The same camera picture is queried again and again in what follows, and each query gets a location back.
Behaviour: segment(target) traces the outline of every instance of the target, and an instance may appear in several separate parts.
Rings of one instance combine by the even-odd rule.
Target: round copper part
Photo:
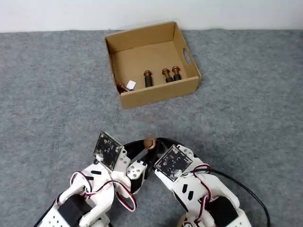
[[[171,70],[176,73],[179,72],[180,68],[177,65],[175,65],[174,67],[172,67]]]
[[[165,75],[165,73],[168,73],[168,72],[169,72],[169,69],[167,69],[167,68],[162,69],[162,74],[163,75]]]
[[[149,70],[146,70],[143,75],[146,76],[150,76],[152,74],[152,72],[150,72]]]
[[[146,149],[151,150],[156,146],[156,139],[153,137],[147,137],[144,139],[143,144]]]

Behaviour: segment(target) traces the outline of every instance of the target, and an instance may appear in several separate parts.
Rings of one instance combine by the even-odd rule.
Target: white plastic part
[[[147,168],[147,165],[144,164],[143,161],[134,161],[128,168],[126,171],[126,175],[128,176],[129,179],[131,180],[137,180],[140,178],[141,174],[143,174],[143,178],[144,178],[144,174],[145,174],[145,170]]]
[[[237,213],[239,216],[226,227],[251,227],[245,212],[241,209],[237,209]]]
[[[199,164],[203,162],[194,157],[194,153],[189,148],[178,145],[184,154],[186,154],[193,162],[187,167],[183,172],[190,172],[194,170]],[[178,197],[179,200],[186,206],[188,213],[186,217],[191,223],[186,224],[185,226],[196,226],[194,221],[199,216],[201,209],[200,199],[208,195],[207,189],[201,184],[200,180],[203,181],[212,192],[212,200],[216,199],[219,196],[224,196],[230,200],[236,212],[239,214],[239,217],[235,219],[228,227],[251,227],[249,220],[247,219],[244,211],[242,211],[239,206],[240,202],[238,198],[220,181],[220,179],[214,175],[206,173],[197,173],[195,177],[192,173],[187,175],[181,175],[175,182],[167,178],[163,173],[158,170],[155,170],[155,174],[160,178],[160,180],[165,184],[165,186]],[[209,212],[203,210],[202,216],[200,217],[200,222],[198,223],[199,227],[215,227],[215,222],[213,217]]]

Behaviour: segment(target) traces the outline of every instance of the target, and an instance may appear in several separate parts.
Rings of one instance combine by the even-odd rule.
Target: brown object
[[[176,22],[136,28],[106,36],[109,62],[115,81],[136,82],[136,90],[119,94],[123,108],[132,108],[193,93],[201,74]],[[182,80],[163,83],[164,67],[178,65]],[[145,87],[142,72],[149,69],[152,87]]]
[[[185,218],[186,218],[185,214],[182,215],[179,222],[177,223],[177,227],[183,227],[183,222],[185,221]]]
[[[170,75],[169,75],[169,69],[167,69],[167,68],[162,69],[162,74],[163,74],[166,78],[170,77]]]
[[[179,74],[180,68],[177,65],[175,65],[174,67],[172,67],[171,71],[174,74]]]
[[[125,85],[123,83],[119,83],[118,87],[122,88],[124,91],[131,91],[130,89],[128,89],[127,87],[125,87]]]
[[[178,66],[174,66],[171,70],[175,73],[174,81],[181,80],[181,75],[179,74],[180,68]]]
[[[143,75],[146,76],[150,76],[152,74],[152,72],[150,72],[149,70],[146,70]]]
[[[156,146],[156,139],[154,137],[147,137],[143,143],[146,149],[151,150]]]
[[[172,77],[170,77],[170,75],[169,75],[169,69],[167,69],[167,68],[162,69],[162,74],[166,77],[165,78],[166,83],[174,81],[172,79]]]

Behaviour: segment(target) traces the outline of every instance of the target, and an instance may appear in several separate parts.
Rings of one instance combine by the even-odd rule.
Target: metal screw
[[[128,89],[123,83],[119,83],[118,87],[122,88],[124,91],[131,91],[130,89]]]
[[[162,69],[162,74],[163,74],[166,78],[170,77],[170,75],[169,75],[169,69],[167,69],[167,68]]]
[[[177,65],[175,65],[174,67],[172,67],[171,71],[174,72],[174,74],[176,75],[179,73],[180,68]]]
[[[145,77],[150,76],[151,74],[152,74],[152,72],[150,72],[149,70],[146,70],[146,71],[143,73],[143,75],[144,75]]]
[[[174,80],[181,80],[181,76],[179,74],[180,68],[177,65],[172,67],[171,71],[173,71],[175,73]]]

